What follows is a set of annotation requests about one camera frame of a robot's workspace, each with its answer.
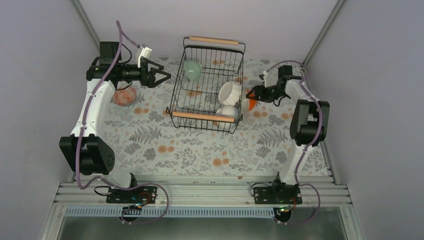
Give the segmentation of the orange bowl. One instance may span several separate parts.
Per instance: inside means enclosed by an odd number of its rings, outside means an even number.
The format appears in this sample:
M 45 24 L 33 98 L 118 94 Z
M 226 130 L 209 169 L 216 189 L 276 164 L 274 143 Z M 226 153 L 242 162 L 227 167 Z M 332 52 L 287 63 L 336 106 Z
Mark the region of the orange bowl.
M 249 92 L 250 90 L 245 88 L 241 94 L 241 111 L 243 113 L 250 112 L 256 106 L 256 100 L 246 97 Z

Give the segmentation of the mint green bowl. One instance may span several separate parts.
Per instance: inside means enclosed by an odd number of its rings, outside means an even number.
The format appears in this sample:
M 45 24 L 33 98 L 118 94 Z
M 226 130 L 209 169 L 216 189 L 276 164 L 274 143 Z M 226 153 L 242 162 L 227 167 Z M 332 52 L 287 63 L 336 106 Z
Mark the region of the mint green bowl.
M 196 60 L 187 59 L 183 62 L 183 69 L 189 80 L 197 81 L 201 76 L 203 66 Z

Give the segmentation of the red patterned bowl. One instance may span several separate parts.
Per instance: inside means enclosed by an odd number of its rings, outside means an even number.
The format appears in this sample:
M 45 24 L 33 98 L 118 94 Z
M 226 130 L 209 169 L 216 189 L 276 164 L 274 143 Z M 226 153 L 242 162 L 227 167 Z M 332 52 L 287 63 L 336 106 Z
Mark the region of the red patterned bowl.
M 118 106 L 124 107 L 131 105 L 137 97 L 137 92 L 133 87 L 115 91 L 112 96 L 112 102 Z

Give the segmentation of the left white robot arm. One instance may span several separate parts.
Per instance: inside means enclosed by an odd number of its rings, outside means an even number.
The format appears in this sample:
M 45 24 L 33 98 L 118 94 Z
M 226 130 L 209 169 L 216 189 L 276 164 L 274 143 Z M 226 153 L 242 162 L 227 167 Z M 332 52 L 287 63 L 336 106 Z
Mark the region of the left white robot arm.
M 119 196 L 131 203 L 139 197 L 135 176 L 115 166 L 114 150 L 102 139 L 108 104 L 120 82 L 155 88 L 171 78 L 164 67 L 148 59 L 151 49 L 141 48 L 137 63 L 122 62 L 122 43 L 102 41 L 100 55 L 86 72 L 86 95 L 77 123 L 69 136 L 59 140 L 59 148 L 82 190 L 95 180 L 119 189 Z

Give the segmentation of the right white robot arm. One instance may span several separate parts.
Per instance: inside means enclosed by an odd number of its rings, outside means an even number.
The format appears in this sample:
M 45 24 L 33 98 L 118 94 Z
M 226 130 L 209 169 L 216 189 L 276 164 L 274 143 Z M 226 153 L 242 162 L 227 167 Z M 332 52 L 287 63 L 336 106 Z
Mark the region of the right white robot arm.
M 259 76 L 263 84 L 254 86 L 246 94 L 248 99 L 273 103 L 276 107 L 285 98 L 296 104 L 289 129 L 291 152 L 283 170 L 277 173 L 270 187 L 271 198 L 278 204 L 298 195 L 302 187 L 299 173 L 307 157 L 326 138 L 330 111 L 329 103 L 316 98 L 307 88 L 306 75 L 293 74 L 292 63 L 291 60 L 283 60 L 272 66 L 278 68 L 274 85 L 267 83 L 270 70 L 265 70 Z

